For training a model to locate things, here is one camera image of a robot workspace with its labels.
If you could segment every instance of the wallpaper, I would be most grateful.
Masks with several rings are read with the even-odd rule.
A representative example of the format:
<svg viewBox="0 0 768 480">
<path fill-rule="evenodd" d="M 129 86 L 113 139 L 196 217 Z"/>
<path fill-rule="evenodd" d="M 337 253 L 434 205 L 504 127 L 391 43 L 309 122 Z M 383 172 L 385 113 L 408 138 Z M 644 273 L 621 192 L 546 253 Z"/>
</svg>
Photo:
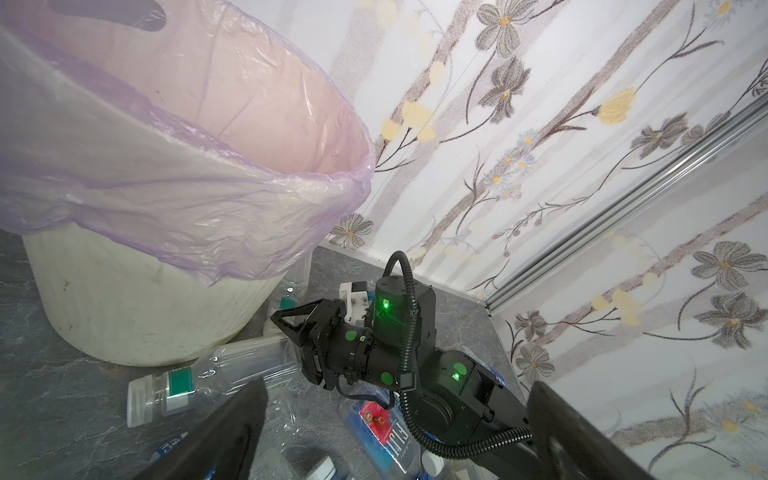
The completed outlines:
<svg viewBox="0 0 768 480">
<path fill-rule="evenodd" d="M 661 479 L 768 478 L 768 121 L 494 313 L 523 390 Z"/>
<path fill-rule="evenodd" d="M 235 0 L 329 72 L 376 142 L 330 232 L 487 299 L 768 88 L 760 0 Z"/>
</svg>

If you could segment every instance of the black cable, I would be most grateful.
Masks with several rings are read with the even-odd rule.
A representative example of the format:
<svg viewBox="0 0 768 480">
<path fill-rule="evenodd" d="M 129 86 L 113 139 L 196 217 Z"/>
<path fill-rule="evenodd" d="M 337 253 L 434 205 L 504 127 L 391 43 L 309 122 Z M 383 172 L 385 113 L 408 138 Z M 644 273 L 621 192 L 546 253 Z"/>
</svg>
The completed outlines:
<svg viewBox="0 0 768 480">
<path fill-rule="evenodd" d="M 395 406 L 395 393 L 392 390 L 389 391 L 389 404 L 384 403 L 382 400 L 379 399 L 379 397 L 375 395 L 367 395 L 367 394 L 347 395 L 346 393 L 344 393 L 344 391 L 341 390 L 341 382 L 339 381 L 338 377 L 336 378 L 336 390 L 339 390 L 339 393 L 345 399 L 365 400 L 366 402 L 376 402 L 379 404 L 381 408 L 385 410 L 391 410 L 392 407 Z"/>
<path fill-rule="evenodd" d="M 395 263 L 398 262 L 400 262 L 402 279 L 406 285 L 406 302 L 409 304 L 408 317 L 406 318 L 406 331 L 402 337 L 400 345 L 398 372 L 401 374 L 408 373 L 408 367 L 410 367 L 414 380 L 418 385 L 419 365 L 415 362 L 414 340 L 416 321 L 419 314 L 419 303 L 416 301 L 415 283 L 413 281 L 413 272 L 411 271 L 411 264 L 408 261 L 408 257 L 401 251 L 393 253 L 384 269 L 384 275 L 389 275 L 392 272 Z M 411 432 L 411 435 L 413 435 L 413 438 L 415 438 L 425 449 L 440 457 L 452 459 L 477 457 L 508 445 L 529 441 L 533 438 L 529 429 L 525 427 L 513 427 L 509 430 L 496 433 L 486 439 L 468 443 L 466 445 L 445 444 L 435 440 L 420 426 L 416 425 L 410 406 L 411 395 L 413 393 L 413 391 L 407 392 L 402 389 L 400 390 L 400 410 L 402 412 L 402 417 L 406 421 L 408 430 Z"/>
</svg>

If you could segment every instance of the gray marble floor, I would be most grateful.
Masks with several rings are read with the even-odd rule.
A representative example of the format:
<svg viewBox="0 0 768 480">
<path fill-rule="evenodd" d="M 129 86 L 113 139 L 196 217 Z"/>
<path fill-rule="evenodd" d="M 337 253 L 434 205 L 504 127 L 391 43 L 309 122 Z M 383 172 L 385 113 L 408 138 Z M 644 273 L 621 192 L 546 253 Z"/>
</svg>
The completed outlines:
<svg viewBox="0 0 768 480">
<path fill-rule="evenodd" d="M 341 282 L 369 280 L 381 269 L 324 248 L 315 250 L 309 299 L 336 298 Z M 485 309 L 437 291 L 438 346 L 469 348 L 507 380 L 514 375 Z M 260 310 L 235 339 L 261 334 Z M 0 477 L 56 480 L 130 478 L 165 440 L 193 428 L 185 412 L 150 425 L 125 425 L 127 385 L 163 368 L 113 365 L 67 344 L 45 317 L 21 237 L 0 230 Z M 306 474 L 324 455 L 358 480 L 378 478 L 337 413 L 341 397 L 304 379 L 292 388 L 299 431 L 284 455 Z"/>
</svg>

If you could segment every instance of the flower center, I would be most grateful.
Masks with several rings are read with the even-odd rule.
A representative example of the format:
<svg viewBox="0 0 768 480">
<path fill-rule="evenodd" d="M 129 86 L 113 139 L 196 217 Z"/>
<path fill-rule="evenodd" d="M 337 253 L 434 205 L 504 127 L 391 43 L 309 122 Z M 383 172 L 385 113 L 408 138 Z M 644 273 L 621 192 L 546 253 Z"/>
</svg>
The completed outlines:
<svg viewBox="0 0 768 480">
<path fill-rule="evenodd" d="M 728 0 L 728 2 L 723 3 L 720 6 L 720 8 L 717 9 L 717 16 L 722 17 L 723 15 L 728 13 L 728 11 L 730 10 L 730 6 L 731 5 L 733 5 L 733 2 L 731 0 Z"/>
<path fill-rule="evenodd" d="M 733 420 L 723 420 L 723 422 L 720 423 L 720 426 L 723 427 L 723 430 L 726 432 L 736 433 L 739 431 L 739 426 Z"/>
</svg>

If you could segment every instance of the white trash can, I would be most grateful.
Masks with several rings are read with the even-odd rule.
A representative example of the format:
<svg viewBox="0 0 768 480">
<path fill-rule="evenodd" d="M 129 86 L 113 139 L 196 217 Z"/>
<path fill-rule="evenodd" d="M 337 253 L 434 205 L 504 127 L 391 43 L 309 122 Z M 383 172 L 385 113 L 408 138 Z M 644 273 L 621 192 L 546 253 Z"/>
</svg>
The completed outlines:
<svg viewBox="0 0 768 480">
<path fill-rule="evenodd" d="M 280 281 L 225 278 L 206 288 L 175 266 L 74 223 L 26 235 L 24 246 L 58 334 L 121 365 L 197 358 L 234 337 Z"/>
</svg>

